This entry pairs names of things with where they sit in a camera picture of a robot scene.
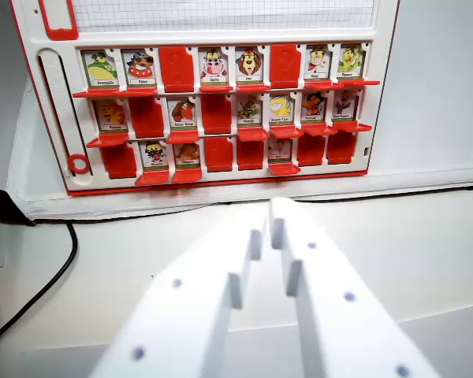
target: cartoon dog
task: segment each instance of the cartoon dog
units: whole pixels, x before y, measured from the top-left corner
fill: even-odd
[[[203,63],[201,78],[205,76],[221,77],[228,75],[227,71],[224,69],[224,63],[216,49],[208,51],[203,59],[205,59],[205,62]]]
[[[321,114],[323,101],[321,92],[309,93],[301,105],[307,109],[308,116],[318,116]]]
[[[134,53],[132,60],[126,63],[129,65],[128,74],[134,77],[152,77],[152,57],[146,57],[142,53]]]
[[[289,117],[292,112],[291,102],[285,96],[275,96],[270,99],[270,110],[276,117]]]
[[[173,120],[176,122],[182,122],[182,120],[192,120],[194,117],[193,108],[195,104],[189,100],[180,100],[172,110]]]
[[[198,146],[196,143],[184,143],[175,157],[179,160],[197,160],[199,159]]]
[[[246,76],[254,75],[261,68],[261,57],[254,50],[245,50],[236,61],[238,69]]]

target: cartoon monkey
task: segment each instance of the cartoon monkey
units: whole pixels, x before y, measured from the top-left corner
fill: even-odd
[[[322,47],[316,46],[310,52],[310,60],[308,61],[308,71],[316,73],[317,70],[323,69],[326,65],[326,53]]]
[[[182,120],[192,120],[194,117],[193,108],[195,104],[189,100],[180,100],[172,110],[173,120],[176,122],[182,122]]]
[[[148,142],[145,146],[145,153],[152,161],[161,161],[163,157],[163,147],[159,142]]]
[[[321,92],[309,93],[301,105],[307,109],[308,116],[319,116],[321,115],[323,101],[324,98],[321,96]]]
[[[205,59],[205,62],[203,63],[201,78],[205,76],[220,77],[228,75],[227,71],[224,69],[224,63],[216,49],[208,51],[203,59]]]
[[[197,160],[199,159],[198,146],[196,143],[184,143],[175,157],[180,160]]]
[[[342,91],[340,100],[338,100],[335,104],[337,107],[337,114],[342,114],[344,109],[350,107],[350,91]]]
[[[236,63],[240,72],[247,76],[258,72],[262,64],[261,57],[254,50],[245,50]]]
[[[134,77],[152,77],[152,57],[146,57],[142,53],[134,53],[129,65],[128,74]]]

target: cartoon bird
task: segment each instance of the cartoon bird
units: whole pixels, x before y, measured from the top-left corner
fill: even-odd
[[[259,114],[259,109],[255,107],[254,100],[248,100],[245,105],[242,105],[242,110],[238,112],[238,117],[240,118],[252,118],[252,116]]]
[[[350,91],[342,91],[340,100],[338,100],[335,104],[337,107],[337,114],[342,114],[344,109],[350,107]]]
[[[105,102],[99,108],[100,116],[112,124],[123,124],[125,122],[125,110],[115,102]]]
[[[326,65],[326,53],[321,47],[314,47],[310,52],[310,60],[308,61],[308,71],[316,73],[317,70],[323,69]]]
[[[360,49],[348,47],[345,49],[343,58],[338,63],[338,72],[351,72],[361,66],[363,54]]]
[[[145,153],[152,161],[161,161],[163,157],[163,147],[159,142],[149,142],[145,146]]]
[[[317,116],[321,114],[323,101],[321,92],[309,93],[301,105],[307,109],[308,116]]]
[[[128,74],[134,77],[152,77],[152,57],[146,57],[142,53],[134,53],[132,60],[126,63],[129,65]]]
[[[238,69],[246,76],[254,75],[261,68],[261,57],[254,50],[245,50],[236,60]]]
[[[270,99],[270,110],[276,117],[289,117],[292,112],[291,102],[285,96],[275,96]]]
[[[113,80],[117,79],[116,68],[107,61],[107,56],[103,52],[93,54],[93,60],[88,65],[88,73],[97,80]]]
[[[221,77],[228,75],[227,71],[224,69],[224,63],[216,49],[207,52],[207,55],[205,55],[203,59],[205,59],[205,62],[203,63],[201,78],[205,76]]]

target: red flap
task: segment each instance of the red flap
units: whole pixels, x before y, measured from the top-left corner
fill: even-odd
[[[301,124],[301,130],[308,135],[332,135],[337,133],[336,127],[329,127],[326,122],[318,122],[317,124]]]
[[[162,107],[154,97],[130,98],[128,103],[137,138],[164,136]]]
[[[136,177],[135,153],[132,147],[121,144],[102,148],[100,151],[102,151],[103,164],[109,173],[109,178]]]
[[[362,87],[363,85],[379,85],[379,81],[366,81],[365,79],[341,79],[341,82],[344,84],[344,87]]]
[[[317,91],[329,91],[329,90],[336,90],[342,89],[344,84],[338,82],[337,84],[331,83],[331,80],[323,80],[323,81],[305,81],[305,88],[307,89],[315,89]]]
[[[202,119],[205,134],[229,134],[231,132],[231,101],[225,94],[202,96]]]
[[[172,130],[166,142],[168,144],[193,143],[199,140],[198,130]]]
[[[233,144],[227,136],[205,138],[205,164],[208,172],[231,171],[233,168]]]
[[[367,124],[360,124],[357,120],[334,120],[333,127],[343,132],[368,132],[372,129]]]
[[[135,185],[138,187],[145,185],[159,185],[168,181],[168,178],[168,169],[163,169],[161,171],[143,171],[143,175],[135,181]]]
[[[296,88],[300,77],[301,52],[296,45],[272,45],[270,81],[272,88]]]
[[[114,132],[109,134],[100,133],[98,138],[93,139],[86,145],[87,148],[113,147],[128,142],[127,132]]]
[[[265,85],[264,83],[261,84],[237,84],[236,89],[239,92],[261,92],[261,91],[268,91],[271,89],[270,86]]]
[[[301,169],[293,163],[273,163],[268,165],[268,169],[275,176],[296,175]]]
[[[159,61],[165,92],[193,92],[195,73],[192,56],[184,46],[159,47]]]
[[[328,164],[348,164],[356,150],[357,136],[350,132],[337,132],[328,139]]]
[[[298,165],[322,165],[326,139],[321,136],[303,135],[298,139]]]
[[[236,162],[238,169],[244,171],[246,169],[262,169],[264,159],[263,141],[241,142],[236,140]]]
[[[277,139],[299,138],[303,135],[294,124],[282,124],[280,126],[270,126],[270,134]]]
[[[129,88],[127,91],[119,91],[115,88],[89,88],[87,92],[79,92],[72,94],[74,98],[130,98],[130,97],[146,97],[154,96],[158,93],[156,87],[150,88]]]
[[[242,142],[251,142],[256,140],[266,140],[270,137],[262,126],[258,128],[238,128],[238,138]]]
[[[202,178],[201,168],[178,169],[172,178],[172,183],[194,183]]]

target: cartoon duck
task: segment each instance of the cartoon duck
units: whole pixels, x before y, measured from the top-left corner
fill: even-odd
[[[321,92],[309,93],[301,105],[307,109],[308,116],[317,116],[321,114],[323,101],[324,98],[321,96]]]
[[[93,54],[93,60],[88,65],[88,73],[97,80],[113,80],[117,79],[117,71],[114,66],[107,61],[107,56],[103,52]]]
[[[145,152],[152,161],[161,161],[163,157],[163,147],[159,142],[149,142],[145,146]]]
[[[100,106],[100,115],[106,122],[112,124],[123,124],[125,122],[125,111],[122,106],[115,102],[106,102]]]
[[[238,112],[238,117],[240,118],[252,118],[252,116],[259,114],[259,109],[255,107],[254,100],[248,100],[245,105],[242,105],[242,110]]]
[[[152,77],[152,57],[146,57],[142,53],[134,53],[129,65],[128,74],[134,77]]]
[[[275,96],[270,99],[270,110],[276,117],[289,117],[292,112],[291,102],[284,96]]]
[[[363,55],[359,49],[349,47],[345,49],[344,55],[338,64],[338,72],[351,72],[361,66]]]

